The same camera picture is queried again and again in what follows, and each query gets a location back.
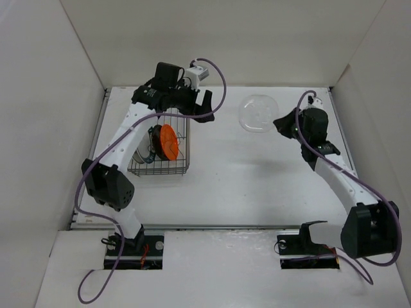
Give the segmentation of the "orange plate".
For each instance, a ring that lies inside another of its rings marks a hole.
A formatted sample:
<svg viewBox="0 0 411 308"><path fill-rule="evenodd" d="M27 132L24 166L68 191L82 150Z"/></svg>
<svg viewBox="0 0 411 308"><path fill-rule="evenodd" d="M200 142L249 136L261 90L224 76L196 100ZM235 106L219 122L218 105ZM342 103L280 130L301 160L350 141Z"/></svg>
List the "orange plate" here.
<svg viewBox="0 0 411 308"><path fill-rule="evenodd" d="M169 124L162 125L161 144L168 160L177 160L179 143L174 129Z"/></svg>

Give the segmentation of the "black plate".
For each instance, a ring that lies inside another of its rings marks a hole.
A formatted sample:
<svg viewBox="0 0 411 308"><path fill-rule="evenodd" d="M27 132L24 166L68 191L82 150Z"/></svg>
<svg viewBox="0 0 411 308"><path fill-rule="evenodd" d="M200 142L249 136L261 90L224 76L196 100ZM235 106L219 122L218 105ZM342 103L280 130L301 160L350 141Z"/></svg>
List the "black plate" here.
<svg viewBox="0 0 411 308"><path fill-rule="evenodd" d="M155 154L160 160L167 160L161 144L161 128L162 126L157 124L152 128L152 147Z"/></svg>

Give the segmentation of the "white plate red characters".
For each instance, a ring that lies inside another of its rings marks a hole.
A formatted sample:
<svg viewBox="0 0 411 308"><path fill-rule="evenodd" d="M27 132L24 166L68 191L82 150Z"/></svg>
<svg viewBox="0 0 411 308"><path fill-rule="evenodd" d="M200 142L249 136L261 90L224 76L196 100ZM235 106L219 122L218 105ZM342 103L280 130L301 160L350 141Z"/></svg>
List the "white plate red characters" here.
<svg viewBox="0 0 411 308"><path fill-rule="evenodd" d="M134 154L132 155L132 159L138 164L145 163L143 157L140 155L139 148L136 148L136 150L134 151Z"/></svg>

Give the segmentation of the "white plate dark rim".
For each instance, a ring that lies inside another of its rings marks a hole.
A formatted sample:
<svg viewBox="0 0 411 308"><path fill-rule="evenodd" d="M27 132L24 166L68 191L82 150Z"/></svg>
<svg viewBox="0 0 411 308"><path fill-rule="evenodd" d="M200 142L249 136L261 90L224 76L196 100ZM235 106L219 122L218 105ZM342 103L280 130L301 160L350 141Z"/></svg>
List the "white plate dark rim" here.
<svg viewBox="0 0 411 308"><path fill-rule="evenodd" d="M156 153L155 153L155 149L154 149L154 145L153 145L153 132L154 132L154 129L155 129L154 126L149 128L146 135L144 136L144 139L143 139L142 158L143 158L143 161L146 164L151 164L155 161Z"/></svg>

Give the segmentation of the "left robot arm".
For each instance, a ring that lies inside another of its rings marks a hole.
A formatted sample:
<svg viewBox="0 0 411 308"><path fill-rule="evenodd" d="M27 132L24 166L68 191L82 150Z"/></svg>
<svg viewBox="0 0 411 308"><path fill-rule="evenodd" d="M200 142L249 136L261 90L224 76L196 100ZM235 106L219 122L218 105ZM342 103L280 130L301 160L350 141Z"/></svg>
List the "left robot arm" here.
<svg viewBox="0 0 411 308"><path fill-rule="evenodd" d="M102 215L114 224L114 243L135 255L143 249L144 228L130 206L134 185L126 172L136 149L148 135L158 118L172 116L194 119L199 123L214 121L211 91L206 91L201 104L197 103L201 81L209 76L208 68L192 60L187 69L159 62L153 78L138 86L124 120L107 147L94 159L82 163L82 179L87 194L106 208Z"/></svg>

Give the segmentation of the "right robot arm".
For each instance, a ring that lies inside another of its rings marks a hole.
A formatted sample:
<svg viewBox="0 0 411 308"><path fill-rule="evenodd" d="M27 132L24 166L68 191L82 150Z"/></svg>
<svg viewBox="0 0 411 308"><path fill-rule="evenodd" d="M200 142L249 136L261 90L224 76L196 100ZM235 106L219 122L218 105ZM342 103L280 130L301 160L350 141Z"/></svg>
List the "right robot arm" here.
<svg viewBox="0 0 411 308"><path fill-rule="evenodd" d="M328 141L328 115L320 108L293 109L273 122L284 137L297 140L308 165L329 185L347 211L340 233L343 250L353 259L398 254L399 210L366 188Z"/></svg>

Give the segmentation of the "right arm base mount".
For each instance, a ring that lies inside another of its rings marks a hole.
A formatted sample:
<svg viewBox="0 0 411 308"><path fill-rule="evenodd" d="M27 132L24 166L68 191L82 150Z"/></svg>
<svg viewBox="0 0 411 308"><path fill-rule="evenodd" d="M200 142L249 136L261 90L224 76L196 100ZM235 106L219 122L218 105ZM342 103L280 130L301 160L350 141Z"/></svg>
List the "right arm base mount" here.
<svg viewBox="0 0 411 308"><path fill-rule="evenodd" d="M286 229L277 232L274 248L280 256L283 270L339 270L340 264L336 250L326 244L314 243L310 227L326 221L309 221L298 229Z"/></svg>

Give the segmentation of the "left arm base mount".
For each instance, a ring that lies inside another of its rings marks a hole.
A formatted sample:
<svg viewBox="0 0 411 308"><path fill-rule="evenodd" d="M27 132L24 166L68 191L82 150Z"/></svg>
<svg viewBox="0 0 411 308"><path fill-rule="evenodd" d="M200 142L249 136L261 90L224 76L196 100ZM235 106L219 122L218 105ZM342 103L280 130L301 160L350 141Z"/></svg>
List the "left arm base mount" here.
<svg viewBox="0 0 411 308"><path fill-rule="evenodd" d="M120 238L114 234L101 239L106 246L103 268L111 270L120 249ZM135 251L128 246L116 266L117 270L161 270L164 252L164 235L145 235L142 247Z"/></svg>

